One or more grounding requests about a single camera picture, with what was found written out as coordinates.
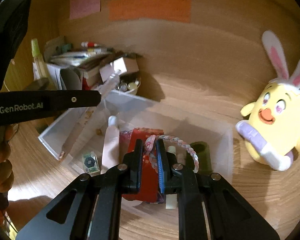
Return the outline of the person's hand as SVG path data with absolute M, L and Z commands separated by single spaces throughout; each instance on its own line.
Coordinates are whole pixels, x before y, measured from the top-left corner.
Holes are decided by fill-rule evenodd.
M 0 126 L 0 211 L 8 207 L 7 193 L 14 181 L 12 164 L 9 161 L 11 148 L 9 140 L 13 137 L 13 127 Z

